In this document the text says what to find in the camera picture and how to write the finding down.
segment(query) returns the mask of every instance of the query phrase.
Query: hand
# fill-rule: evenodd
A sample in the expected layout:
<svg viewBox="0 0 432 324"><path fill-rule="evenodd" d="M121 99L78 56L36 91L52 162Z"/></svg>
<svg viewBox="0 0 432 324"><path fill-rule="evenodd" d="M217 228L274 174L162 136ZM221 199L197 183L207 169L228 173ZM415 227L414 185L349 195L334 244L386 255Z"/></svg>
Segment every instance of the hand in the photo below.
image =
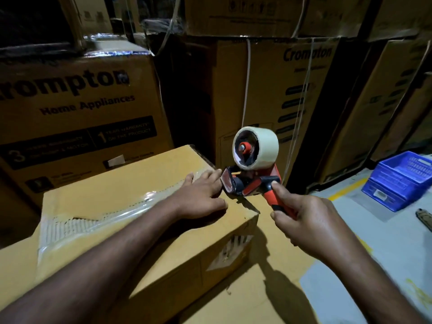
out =
<svg viewBox="0 0 432 324"><path fill-rule="evenodd" d="M208 170L193 183L194 174L188 174L181 188L169 197L176 205L177 215L180 218L201 218L228 208L224 199L213 198L222 189L221 174L221 169Z"/></svg>
<svg viewBox="0 0 432 324"><path fill-rule="evenodd" d="M329 267L366 252L330 200L289 193L277 182L272 183L272 188L298 214L297 220L279 211L272 212L271 217L301 250Z"/></svg>

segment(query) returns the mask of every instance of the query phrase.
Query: person's right arm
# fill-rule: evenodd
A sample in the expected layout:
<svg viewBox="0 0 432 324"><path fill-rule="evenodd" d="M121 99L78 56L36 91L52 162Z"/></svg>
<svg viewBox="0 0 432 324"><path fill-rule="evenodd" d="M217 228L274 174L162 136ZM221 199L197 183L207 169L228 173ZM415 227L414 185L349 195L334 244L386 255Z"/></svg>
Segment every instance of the person's right arm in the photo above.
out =
<svg viewBox="0 0 432 324"><path fill-rule="evenodd" d="M426 323L382 268L372 259L332 202L289 193L273 182L279 198L297 214L272 212L276 226L307 254L321 260L341 280L368 321Z"/></svg>

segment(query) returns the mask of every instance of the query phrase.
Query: person's left hand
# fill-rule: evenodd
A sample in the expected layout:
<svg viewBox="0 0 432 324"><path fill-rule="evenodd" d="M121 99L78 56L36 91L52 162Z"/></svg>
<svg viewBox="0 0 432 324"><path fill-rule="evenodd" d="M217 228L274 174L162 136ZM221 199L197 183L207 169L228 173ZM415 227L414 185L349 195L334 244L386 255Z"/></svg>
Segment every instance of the person's left hand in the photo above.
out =
<svg viewBox="0 0 432 324"><path fill-rule="evenodd" d="M192 183L194 174L188 174L182 187L169 197L175 204L179 218L201 218L228 208L222 198L213 198L222 189L222 169L205 171Z"/></svg>

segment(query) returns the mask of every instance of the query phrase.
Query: person's left arm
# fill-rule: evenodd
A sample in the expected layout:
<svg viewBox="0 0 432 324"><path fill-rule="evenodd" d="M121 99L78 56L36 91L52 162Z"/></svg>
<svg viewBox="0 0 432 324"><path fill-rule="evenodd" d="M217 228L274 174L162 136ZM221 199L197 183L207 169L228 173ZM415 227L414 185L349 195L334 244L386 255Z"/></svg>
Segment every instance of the person's left arm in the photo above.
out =
<svg viewBox="0 0 432 324"><path fill-rule="evenodd" d="M162 233L180 218L200 218L226 209L222 171L206 171L192 184L88 250L0 312L0 323L82 323L110 305L122 285Z"/></svg>

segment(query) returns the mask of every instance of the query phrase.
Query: white tape roll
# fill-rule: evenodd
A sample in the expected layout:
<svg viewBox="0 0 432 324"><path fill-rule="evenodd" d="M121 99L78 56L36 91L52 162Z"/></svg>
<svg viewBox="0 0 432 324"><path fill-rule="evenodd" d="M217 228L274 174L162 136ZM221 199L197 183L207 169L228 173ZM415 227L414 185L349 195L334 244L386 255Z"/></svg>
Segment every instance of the white tape roll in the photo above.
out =
<svg viewBox="0 0 432 324"><path fill-rule="evenodd" d="M256 160L252 164L246 165L243 159L238 155L236 144L238 144L239 140L244 139L251 134L253 134L256 141L258 141L259 149ZM237 132L232 143L232 156L234 157L234 161L239 168L245 171L270 168L275 163L278 152L279 141L277 136L272 130L268 130L267 128L251 126L243 127Z"/></svg>

